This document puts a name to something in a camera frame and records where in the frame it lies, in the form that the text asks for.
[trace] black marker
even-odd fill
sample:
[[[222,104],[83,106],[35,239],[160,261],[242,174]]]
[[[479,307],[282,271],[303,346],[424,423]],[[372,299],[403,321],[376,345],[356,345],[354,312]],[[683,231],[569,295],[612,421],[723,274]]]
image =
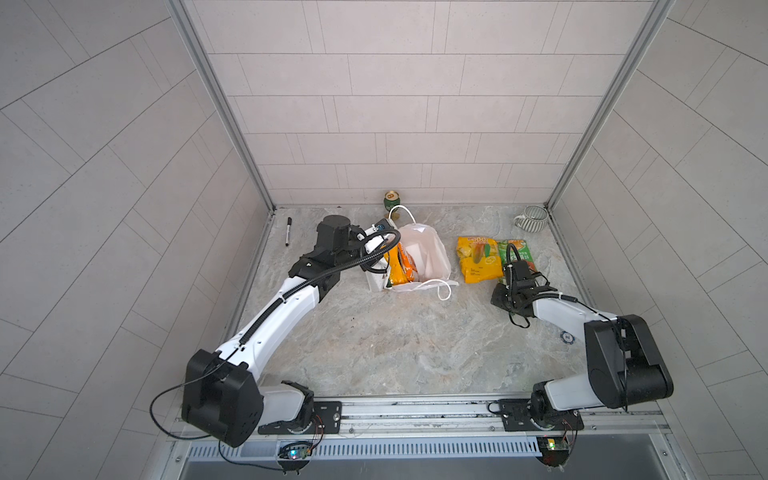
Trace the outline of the black marker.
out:
[[[286,228],[286,247],[288,247],[288,242],[290,242],[290,224],[293,223],[293,220],[291,217],[288,217],[288,228]]]

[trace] snack package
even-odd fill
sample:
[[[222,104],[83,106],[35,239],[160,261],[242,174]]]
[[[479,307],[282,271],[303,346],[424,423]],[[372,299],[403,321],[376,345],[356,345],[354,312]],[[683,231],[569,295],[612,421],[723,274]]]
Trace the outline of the snack package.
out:
[[[487,237],[459,237],[458,264],[466,283],[477,283],[502,276],[502,259],[496,240]]]
[[[536,270],[536,266],[533,264],[533,256],[531,255],[531,251],[528,249],[528,244],[525,242],[525,240],[499,240],[498,255],[502,258],[502,263],[506,263],[507,261],[507,244],[510,242],[515,245],[515,248],[518,249],[520,258],[528,262],[528,266],[531,267],[531,270],[538,272],[538,270]],[[513,261],[516,260],[514,250],[509,250],[509,256]]]

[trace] yellow snack bag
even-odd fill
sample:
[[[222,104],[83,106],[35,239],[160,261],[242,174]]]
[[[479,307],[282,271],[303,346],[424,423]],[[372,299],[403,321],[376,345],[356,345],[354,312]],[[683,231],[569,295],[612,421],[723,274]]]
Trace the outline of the yellow snack bag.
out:
[[[459,237],[456,253],[466,283],[492,280],[503,275],[498,244],[492,238]]]

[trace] white mug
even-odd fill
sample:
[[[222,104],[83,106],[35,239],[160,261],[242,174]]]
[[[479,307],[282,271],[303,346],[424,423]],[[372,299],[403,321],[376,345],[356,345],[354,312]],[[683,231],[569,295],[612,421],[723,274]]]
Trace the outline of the white mug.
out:
[[[549,216],[543,207],[538,205],[528,205],[522,215],[514,218],[516,227],[520,227],[526,232],[538,233],[544,229]]]

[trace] bag handle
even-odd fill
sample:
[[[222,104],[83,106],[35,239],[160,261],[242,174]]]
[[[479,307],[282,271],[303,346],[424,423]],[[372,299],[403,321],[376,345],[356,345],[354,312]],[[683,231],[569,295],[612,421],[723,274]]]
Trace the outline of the bag handle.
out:
[[[395,211],[395,210],[397,210],[398,208],[402,208],[403,210],[405,210],[406,212],[408,212],[408,215],[410,215],[410,216],[411,216],[411,220],[413,220],[413,223],[416,223],[416,219],[415,219],[415,218],[413,218],[413,214],[411,213],[411,211],[410,211],[410,210],[408,210],[408,207],[404,207],[403,205],[395,205],[394,207],[392,207],[392,209],[389,211],[389,216],[387,217],[389,220],[391,220],[391,219],[392,219],[392,212],[393,212],[393,211]]]

